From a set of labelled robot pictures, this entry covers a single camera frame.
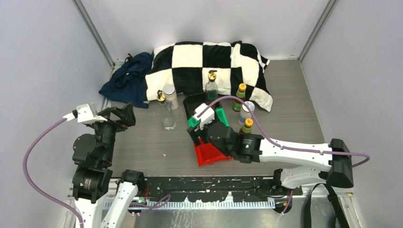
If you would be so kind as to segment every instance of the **black strap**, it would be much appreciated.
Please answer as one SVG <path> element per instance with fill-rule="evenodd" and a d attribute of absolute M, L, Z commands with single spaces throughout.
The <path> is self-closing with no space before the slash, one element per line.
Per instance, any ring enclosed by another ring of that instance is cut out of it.
<path fill-rule="evenodd" d="M 303 208 L 303 228 L 311 228 L 312 227 L 312 221 L 311 221 L 311 200 L 312 200 L 312 192 L 314 191 L 314 189 L 320 185 L 317 184 L 313 187 L 306 203 L 305 206 Z M 327 191 L 329 192 L 329 195 L 327 196 L 327 199 L 332 203 L 333 205 L 333 209 L 335 210 L 335 214 L 336 216 L 334 217 L 332 223 L 331 223 L 331 228 L 336 228 L 336 220 L 339 221 L 340 227 L 341 228 L 350 228 L 350 226 L 348 225 L 347 219 L 345 218 L 343 209 L 341 208 L 341 205 L 339 203 L 339 199 L 337 197 L 337 194 L 335 193 L 335 191 L 333 190 L 332 186 L 327 185 L 327 184 L 323 184 Z"/>

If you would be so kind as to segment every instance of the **cable connector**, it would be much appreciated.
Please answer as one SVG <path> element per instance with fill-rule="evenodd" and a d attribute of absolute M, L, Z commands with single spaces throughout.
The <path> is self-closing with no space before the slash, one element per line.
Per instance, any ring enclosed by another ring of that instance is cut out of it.
<path fill-rule="evenodd" d="M 67 119 L 66 121 L 70 121 L 70 120 L 74 120 L 76 118 L 76 116 L 74 115 L 73 112 L 71 112 L 71 113 L 65 115 L 63 118 L 66 118 Z"/>

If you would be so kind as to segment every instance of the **gray tabletop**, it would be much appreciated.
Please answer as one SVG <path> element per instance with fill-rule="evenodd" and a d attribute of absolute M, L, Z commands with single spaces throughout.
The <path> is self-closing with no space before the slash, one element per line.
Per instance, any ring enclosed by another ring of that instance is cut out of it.
<path fill-rule="evenodd" d="M 271 61 L 265 72 L 266 84 L 273 97 L 272 111 L 256 108 L 255 114 L 269 137 L 299 143 L 324 143 L 322 131 L 297 60 Z M 126 169 L 142 171 L 145 176 L 218 176 L 272 175 L 275 169 L 295 167 L 281 162 L 243 164 L 219 161 L 199 167 L 188 128 L 183 100 L 173 111 L 176 128 L 166 131 L 158 113 L 158 103 L 148 109 L 134 108 L 136 126 L 116 134 L 113 176 Z M 230 126 L 238 131 L 238 115 L 232 111 L 231 100 L 222 101 Z M 113 102 L 121 107 L 123 103 Z M 252 133 L 260 134 L 256 125 Z"/>

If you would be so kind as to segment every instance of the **glass bottle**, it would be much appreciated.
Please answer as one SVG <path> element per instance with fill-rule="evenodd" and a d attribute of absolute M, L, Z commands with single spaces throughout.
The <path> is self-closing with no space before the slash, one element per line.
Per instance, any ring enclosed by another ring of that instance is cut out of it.
<path fill-rule="evenodd" d="M 245 123 L 240 128 L 240 133 L 251 133 L 252 132 L 252 125 L 253 125 L 253 120 L 250 119 L 250 118 L 246 119 Z"/>
<path fill-rule="evenodd" d="M 245 101 L 245 90 L 246 90 L 246 84 L 241 83 L 238 88 L 236 96 L 240 98 L 242 101 Z M 239 112 L 241 108 L 242 108 L 241 102 L 234 99 L 234 101 L 232 102 L 232 109 L 235 112 Z"/>
<path fill-rule="evenodd" d="M 159 101 L 160 115 L 163 121 L 163 126 L 166 130 L 175 129 L 175 119 L 172 116 L 171 105 L 166 102 L 165 95 L 162 90 L 158 90 L 157 100 Z"/>
<path fill-rule="evenodd" d="M 217 75 L 214 73 L 216 70 L 209 71 L 209 82 L 206 83 L 206 104 L 209 105 L 212 101 L 218 98 L 218 87 L 215 83 Z"/>

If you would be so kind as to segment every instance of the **checkered blanket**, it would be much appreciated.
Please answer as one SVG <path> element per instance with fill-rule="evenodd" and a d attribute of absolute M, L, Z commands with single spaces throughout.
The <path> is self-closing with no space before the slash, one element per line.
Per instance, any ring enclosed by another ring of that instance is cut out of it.
<path fill-rule="evenodd" d="M 245 83 L 246 99 L 271 110 L 273 99 L 263 75 L 270 60 L 251 44 L 179 42 L 154 49 L 153 57 L 154 66 L 145 76 L 145 101 L 155 100 L 157 91 L 168 84 L 174 85 L 178 94 L 202 93 L 208 72 L 217 70 L 219 94 L 235 95 L 239 84 Z"/>

